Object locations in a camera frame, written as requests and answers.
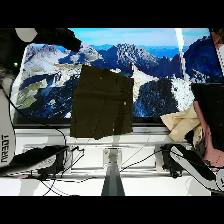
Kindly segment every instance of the sky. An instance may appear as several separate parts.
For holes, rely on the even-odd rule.
[[[135,44],[145,46],[178,46],[175,28],[69,28],[83,44]],[[189,46],[203,36],[208,28],[182,28],[184,45]]]

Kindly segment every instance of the mountain wallpaper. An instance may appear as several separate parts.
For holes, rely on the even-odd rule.
[[[207,28],[184,28],[184,79],[174,28],[71,28],[78,53],[31,44],[21,73],[17,107],[30,118],[70,118],[82,64],[134,78],[134,117],[186,110],[191,82],[220,82],[222,71]]]

